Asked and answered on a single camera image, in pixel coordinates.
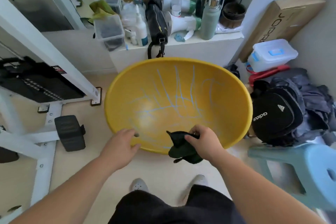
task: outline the person's left hand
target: person's left hand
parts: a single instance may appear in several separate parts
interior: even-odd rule
[[[131,139],[135,134],[134,129],[122,129],[118,131],[106,143],[99,158],[111,167],[112,171],[117,171],[127,166],[140,148],[140,144],[131,146]]]

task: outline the bottle label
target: bottle label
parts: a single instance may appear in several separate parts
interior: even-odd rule
[[[146,36],[145,38],[141,39],[142,42],[142,46],[146,46],[148,44],[148,36]]]
[[[133,0],[133,3],[135,5],[143,5],[144,3],[142,2],[142,0]]]
[[[171,15],[175,17],[181,17],[181,10],[179,11],[171,10]]]

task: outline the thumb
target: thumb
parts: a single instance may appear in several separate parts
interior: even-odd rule
[[[139,150],[141,144],[136,144],[136,145],[133,145],[131,147],[131,152],[133,153],[133,156],[137,153],[137,151]]]
[[[195,137],[192,137],[190,135],[185,135],[184,136],[184,139],[190,143],[192,146],[196,147],[196,144],[197,144],[197,139]]]

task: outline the hand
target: hand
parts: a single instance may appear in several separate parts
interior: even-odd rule
[[[118,131],[106,143],[99,158],[104,161],[111,171],[117,171],[127,166],[140,148],[140,144],[131,146],[131,139],[136,134],[134,129]]]
[[[213,166],[218,158],[226,154],[215,132],[210,128],[198,124],[189,133],[198,134],[199,139],[189,135],[185,135],[184,139],[194,146],[201,158],[208,160]]]

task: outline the white shoe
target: white shoe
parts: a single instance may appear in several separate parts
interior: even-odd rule
[[[178,205],[185,205],[188,200],[188,196],[193,185],[208,186],[208,180],[204,175],[196,175],[194,179],[189,183],[184,192],[182,192]]]
[[[143,190],[145,192],[149,192],[147,185],[145,184],[144,180],[142,180],[141,178],[137,178],[131,183],[129,192],[132,192],[135,190]]]

